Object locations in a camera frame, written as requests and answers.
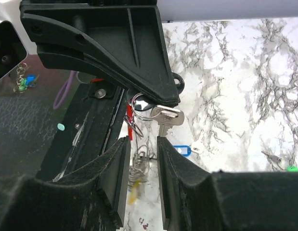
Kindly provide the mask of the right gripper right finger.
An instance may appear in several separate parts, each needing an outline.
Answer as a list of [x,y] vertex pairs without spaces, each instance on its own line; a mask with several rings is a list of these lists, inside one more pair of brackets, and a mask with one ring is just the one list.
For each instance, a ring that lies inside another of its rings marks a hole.
[[157,138],[167,231],[298,231],[298,172],[209,173]]

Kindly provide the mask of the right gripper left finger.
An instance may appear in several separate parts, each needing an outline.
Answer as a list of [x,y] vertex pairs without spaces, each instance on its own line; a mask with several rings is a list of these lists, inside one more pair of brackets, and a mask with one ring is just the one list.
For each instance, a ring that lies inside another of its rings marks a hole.
[[130,139],[56,182],[0,177],[0,231],[115,231],[123,227]]

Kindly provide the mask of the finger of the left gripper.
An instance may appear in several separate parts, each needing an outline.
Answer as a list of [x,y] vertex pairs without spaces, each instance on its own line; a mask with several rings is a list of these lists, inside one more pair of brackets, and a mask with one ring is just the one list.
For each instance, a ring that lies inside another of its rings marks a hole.
[[121,68],[111,68],[105,63],[96,61],[84,53],[69,49],[64,46],[47,43],[37,43],[37,54],[45,68],[74,70],[98,76],[102,72],[107,75],[107,80],[126,89],[136,89],[156,103],[162,103],[163,97],[157,88],[149,89],[152,84],[141,80],[130,71],[125,72]]
[[155,4],[22,4],[20,19],[36,45],[82,52],[152,84],[163,97],[158,104],[180,102]]

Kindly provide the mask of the blue key tag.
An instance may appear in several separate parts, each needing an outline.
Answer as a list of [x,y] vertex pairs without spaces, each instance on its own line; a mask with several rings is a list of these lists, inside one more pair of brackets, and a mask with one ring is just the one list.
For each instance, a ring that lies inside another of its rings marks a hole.
[[188,145],[174,145],[173,147],[178,153],[185,157],[188,157],[192,152],[191,147]]

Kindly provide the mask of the bunch of silver keys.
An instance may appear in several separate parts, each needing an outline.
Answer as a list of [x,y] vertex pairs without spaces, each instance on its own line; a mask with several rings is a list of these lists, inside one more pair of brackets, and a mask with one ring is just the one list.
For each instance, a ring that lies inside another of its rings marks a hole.
[[150,162],[148,145],[138,144],[138,139],[143,138],[144,134],[135,122],[135,118],[145,122],[156,121],[159,125],[158,135],[165,137],[170,128],[183,124],[185,115],[181,110],[149,103],[142,93],[128,93],[128,101],[133,110],[132,144],[135,146],[128,181],[130,192],[128,205],[132,205],[140,197],[141,187],[147,182]]

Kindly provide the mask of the red black key holder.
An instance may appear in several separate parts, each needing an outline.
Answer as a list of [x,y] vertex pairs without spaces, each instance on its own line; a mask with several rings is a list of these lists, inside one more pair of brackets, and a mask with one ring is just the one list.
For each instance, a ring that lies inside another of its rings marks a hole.
[[126,120],[127,120],[127,125],[128,125],[128,135],[130,140],[133,140],[133,129],[132,129],[132,125],[133,125],[133,110],[132,107],[127,104],[127,110],[126,110]]

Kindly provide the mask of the green key tag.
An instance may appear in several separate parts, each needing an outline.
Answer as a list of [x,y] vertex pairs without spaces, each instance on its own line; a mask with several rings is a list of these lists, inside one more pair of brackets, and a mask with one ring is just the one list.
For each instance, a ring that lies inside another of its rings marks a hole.
[[296,166],[288,166],[286,170],[288,172],[298,172],[298,167],[296,167]]

